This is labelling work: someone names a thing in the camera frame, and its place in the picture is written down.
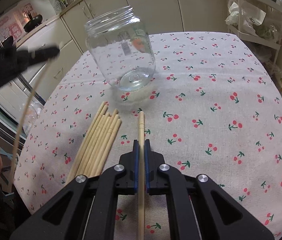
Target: tablecloth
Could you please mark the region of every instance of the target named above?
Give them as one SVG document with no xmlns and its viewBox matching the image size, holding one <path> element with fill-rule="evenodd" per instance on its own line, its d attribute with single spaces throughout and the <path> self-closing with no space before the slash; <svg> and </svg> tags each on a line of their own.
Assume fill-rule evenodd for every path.
<svg viewBox="0 0 282 240">
<path fill-rule="evenodd" d="M 209 175 L 282 236 L 282 98 L 263 66 L 235 35 L 163 33 L 150 36 L 156 58 L 151 82 L 114 91 L 89 52 L 66 74 L 30 131 L 14 183 L 31 213 L 66 181 L 102 101 L 119 109 L 122 125 L 105 168 L 145 138 L 183 174 Z M 122 68 L 124 59 L 118 56 Z M 165 197 L 146 196 L 145 238 L 169 239 Z M 115 239 L 136 239 L 137 197 L 120 196 Z"/>
</svg>

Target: drawer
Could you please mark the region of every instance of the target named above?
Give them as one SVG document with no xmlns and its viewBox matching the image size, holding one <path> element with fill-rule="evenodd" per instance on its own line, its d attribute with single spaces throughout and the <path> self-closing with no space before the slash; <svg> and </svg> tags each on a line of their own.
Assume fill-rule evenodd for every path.
<svg viewBox="0 0 282 240">
<path fill-rule="evenodd" d="M 71 40 L 61 49 L 60 56 L 49 66 L 49 69 L 45 73 L 45 76 L 41 80 L 40 85 L 37 89 L 37 93 L 45 101 L 48 100 L 62 78 L 73 67 L 73 65 L 79 60 L 81 56 L 82 54 L 73 40 Z M 32 80 L 30 81 L 31 86 L 34 86 L 35 82 L 40 76 L 40 73 L 45 67 L 46 65 L 44 65 L 34 76 L 34 78 L 32 78 Z"/>
</svg>

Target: cabinet door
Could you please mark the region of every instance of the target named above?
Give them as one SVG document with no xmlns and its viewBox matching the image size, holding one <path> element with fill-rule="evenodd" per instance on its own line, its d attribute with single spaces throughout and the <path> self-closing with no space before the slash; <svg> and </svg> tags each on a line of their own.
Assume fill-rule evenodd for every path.
<svg viewBox="0 0 282 240">
<path fill-rule="evenodd" d="M 76 6 L 68 10 L 63 16 L 63 20 L 70 29 L 73 37 L 79 44 L 83 52 L 87 51 L 85 45 L 86 33 L 84 25 L 93 19 L 86 3 L 84 1 L 78 3 Z"/>
<path fill-rule="evenodd" d="M 185 32 L 227 32 L 227 0 L 179 0 Z"/>
<path fill-rule="evenodd" d="M 149 34 L 182 32 L 178 0 L 127 0 Z"/>
<path fill-rule="evenodd" d="M 45 64 L 40 69 L 40 71 L 31 80 L 30 85 L 34 86 L 42 70 L 48 66 L 49 70 L 47 70 L 47 72 L 45 73 L 37 89 L 37 93 L 47 101 L 62 78 L 73 67 L 73 65 L 79 60 L 81 56 L 82 54 L 79 48 L 76 46 L 75 42 L 71 40 L 60 50 L 60 56 L 55 61 L 53 61 L 51 65 Z"/>
<path fill-rule="evenodd" d="M 98 17 L 107 12 L 128 6 L 126 0 L 84 0 L 92 16 Z"/>
</svg>

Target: drawer handle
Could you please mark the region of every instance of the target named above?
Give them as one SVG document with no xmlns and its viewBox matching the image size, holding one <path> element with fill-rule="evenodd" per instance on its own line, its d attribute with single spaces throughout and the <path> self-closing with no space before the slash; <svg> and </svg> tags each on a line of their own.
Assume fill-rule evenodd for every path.
<svg viewBox="0 0 282 240">
<path fill-rule="evenodd" d="M 92 11 L 90 3 L 88 3 L 88 8 L 89 8 L 90 12 L 95 16 L 96 14 Z"/>
<path fill-rule="evenodd" d="M 88 19 L 90 19 L 90 17 L 87 16 L 87 14 L 85 13 L 84 6 L 82 7 L 82 10 L 83 10 L 83 13 L 84 13 L 85 17 L 87 17 Z"/>
<path fill-rule="evenodd" d="M 59 72 L 58 72 L 53 78 L 54 78 L 54 79 L 58 79 L 58 78 L 57 78 L 57 75 L 60 74 L 60 72 L 63 72 L 63 68 L 61 68 L 61 69 L 59 70 Z"/>
</svg>

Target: thin wooden stick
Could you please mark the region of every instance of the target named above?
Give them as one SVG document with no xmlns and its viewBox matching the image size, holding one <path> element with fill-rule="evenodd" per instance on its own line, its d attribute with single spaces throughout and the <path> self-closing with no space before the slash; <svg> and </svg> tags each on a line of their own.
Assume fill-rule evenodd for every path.
<svg viewBox="0 0 282 240">
<path fill-rule="evenodd" d="M 96 123 L 96 120 L 99 117 L 99 115 L 100 115 L 100 113 L 101 113 L 101 111 L 102 111 L 104 106 L 105 106 L 105 102 L 103 101 L 101 103 L 101 105 L 100 105 L 96 115 L 94 116 L 94 118 L 92 120 L 92 123 L 90 124 L 89 129 L 87 130 L 87 133 L 85 134 L 85 137 L 84 137 L 84 139 L 83 139 L 83 141 L 81 143 L 81 146 L 80 146 L 80 148 L 78 150 L 78 153 L 77 153 L 77 155 L 76 155 L 76 157 L 74 159 L 74 162 L 72 164 L 70 173 L 68 174 L 68 178 L 66 179 L 65 185 L 67 185 L 70 181 L 72 181 L 74 179 L 75 174 L 78 171 L 79 165 L 80 165 L 81 160 L 82 160 L 83 155 L 84 155 L 84 152 L 82 152 L 82 148 L 83 148 L 83 146 L 85 145 L 86 142 L 88 142 L 88 144 L 89 144 L 90 139 L 91 139 L 91 137 L 89 137 L 90 132 L 93 129 L 93 126 Z"/>
<path fill-rule="evenodd" d="M 103 125 L 105 123 L 105 120 L 106 120 L 105 115 L 102 115 L 102 117 L 100 119 L 100 122 L 99 122 L 96 130 L 93 133 L 93 136 L 92 136 L 92 138 L 90 140 L 90 143 L 89 143 L 87 149 L 85 150 L 84 156 L 82 158 L 82 161 L 81 161 L 79 169 L 78 169 L 78 171 L 76 173 L 76 176 L 84 173 L 85 167 L 87 166 L 88 161 L 89 161 L 90 156 L 91 156 L 91 153 L 93 151 L 93 148 L 94 148 L 94 146 L 97 143 L 97 139 L 98 139 L 98 137 L 100 135 L 100 132 L 101 132 L 102 127 L 103 127 Z"/>
<path fill-rule="evenodd" d="M 138 235 L 137 240 L 144 239 L 144 113 L 139 113 L 139 180 L 138 180 Z"/>
<path fill-rule="evenodd" d="M 108 143 L 111 141 L 111 136 L 113 134 L 113 131 L 116 129 L 116 125 L 118 123 L 118 120 L 119 120 L 119 115 L 116 114 L 115 118 L 113 119 L 113 122 L 112 122 L 106 136 L 105 136 L 105 139 L 102 143 L 102 146 L 101 146 L 101 148 L 98 152 L 96 161 L 93 165 L 93 168 L 92 168 L 92 171 L 91 171 L 91 174 L 90 174 L 91 177 L 99 175 L 102 171 L 103 164 L 101 164 L 101 163 L 102 163 L 102 161 L 105 162 L 105 160 L 106 160 L 106 156 L 107 156 L 106 148 L 108 146 Z"/>
<path fill-rule="evenodd" d="M 110 116 L 106 116 L 106 120 L 105 120 L 105 122 L 104 122 L 104 124 L 103 124 L 103 127 L 100 127 L 100 135 L 99 135 L 99 137 L 98 137 L 98 139 L 97 139 L 97 143 L 96 143 L 96 145 L 94 146 L 94 148 L 93 148 L 93 151 L 92 151 L 92 153 L 91 153 L 91 157 L 90 157 L 90 159 L 89 159 L 89 161 L 88 161 L 88 163 L 87 163 L 87 166 L 85 167 L 85 170 L 84 170 L 84 175 L 86 175 L 86 176 L 88 176 L 89 177 L 89 175 L 90 175 L 90 171 L 91 171 L 91 169 L 92 169 L 92 167 L 93 167 L 93 163 L 94 163 L 94 161 L 96 160 L 96 153 L 97 153 L 97 149 L 98 149 L 98 147 L 99 147 L 99 144 L 102 144 L 102 138 L 103 138 L 103 134 L 104 134 L 104 132 L 105 132 L 105 129 L 106 129 L 106 127 L 108 126 L 108 123 L 109 123 L 109 121 L 111 120 L 111 117 Z"/>
</svg>

